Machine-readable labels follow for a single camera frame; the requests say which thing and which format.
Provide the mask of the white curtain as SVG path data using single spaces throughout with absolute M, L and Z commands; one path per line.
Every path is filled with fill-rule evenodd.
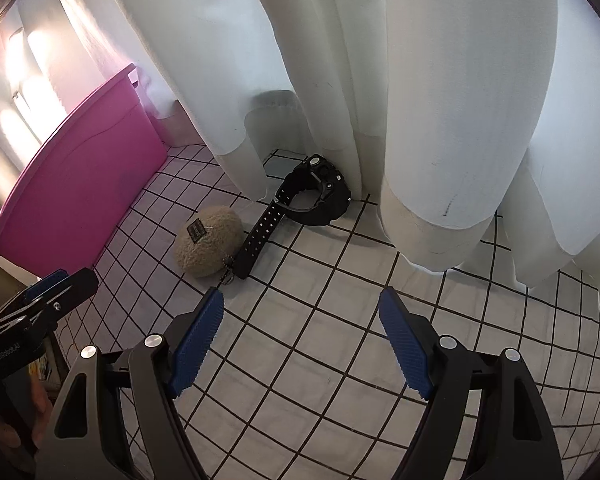
M 518 283 L 573 263 L 600 308 L 600 0 L 0 0 L 0 195 L 128 64 L 248 197 L 267 152 L 317 151 L 414 266 L 501 212 Z

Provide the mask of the black digital wristwatch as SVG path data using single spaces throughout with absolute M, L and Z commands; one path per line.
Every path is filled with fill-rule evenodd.
M 297 195 L 317 194 L 307 207 L 292 204 Z M 233 257 L 230 270 L 235 278 L 244 280 L 253 269 L 266 242 L 283 218 L 302 226 L 327 226 L 348 210 L 351 191 L 339 169 L 320 154 L 309 156 L 286 175 L 274 194 L 272 202 Z

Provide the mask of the beige fuzzy ball keychain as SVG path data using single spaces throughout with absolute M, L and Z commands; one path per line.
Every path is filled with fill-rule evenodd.
M 192 278 L 208 278 L 230 265 L 244 240 L 242 220 L 227 206 L 196 212 L 175 237 L 175 263 Z

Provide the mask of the pink plastic tub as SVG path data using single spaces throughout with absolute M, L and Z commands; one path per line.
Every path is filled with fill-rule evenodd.
M 166 161 L 125 66 L 85 98 L 20 174 L 0 211 L 0 257 L 42 278 L 92 266 Z

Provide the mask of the white black grid bedsheet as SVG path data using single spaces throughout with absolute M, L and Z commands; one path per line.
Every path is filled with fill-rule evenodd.
M 220 278 L 174 262 L 194 212 L 231 206 L 250 230 L 265 200 L 237 191 L 208 148 L 170 148 L 95 264 L 95 297 L 61 321 L 72 364 L 94 344 L 131 348 L 193 309 Z M 411 266 L 368 194 L 322 228 L 280 222 L 249 278 L 222 285 L 225 314 L 194 384 L 176 399 L 209 479 L 390 479 L 426 404 L 407 388 L 376 312 L 391 286 L 469 350 L 518 350 L 538 385 L 566 479 L 600 452 L 600 308 L 573 263 L 528 289 L 514 279 L 497 214 L 468 261 Z

